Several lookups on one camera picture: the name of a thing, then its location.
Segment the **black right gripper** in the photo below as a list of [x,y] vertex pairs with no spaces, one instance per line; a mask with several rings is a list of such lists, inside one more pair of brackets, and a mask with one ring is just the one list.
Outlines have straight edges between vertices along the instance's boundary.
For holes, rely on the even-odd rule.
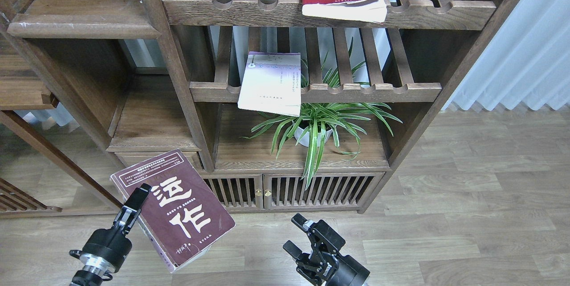
[[297,213],[291,219],[311,242],[312,252],[302,252],[292,241],[283,244],[297,264],[297,273],[314,286],[366,286],[369,270],[352,256],[340,255],[346,241],[324,220],[313,222]]

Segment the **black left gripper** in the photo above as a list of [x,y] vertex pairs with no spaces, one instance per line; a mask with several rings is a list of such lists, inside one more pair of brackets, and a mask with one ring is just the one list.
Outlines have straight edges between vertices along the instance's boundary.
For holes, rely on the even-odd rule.
[[132,249],[132,243],[126,235],[136,223],[150,190],[151,186],[146,183],[136,188],[120,209],[110,229],[97,229],[81,250],[69,251],[69,255],[84,264],[77,274],[111,274],[120,270]]

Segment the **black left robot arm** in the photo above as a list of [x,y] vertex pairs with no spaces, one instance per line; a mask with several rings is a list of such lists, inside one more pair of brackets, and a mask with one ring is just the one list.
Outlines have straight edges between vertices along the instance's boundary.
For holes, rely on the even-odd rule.
[[150,189],[151,186],[146,183],[135,189],[110,229],[97,229],[81,250],[69,251],[70,256],[84,264],[75,273],[70,285],[99,286],[102,282],[112,280],[112,273],[120,270],[132,249],[132,243],[126,236],[136,223]]

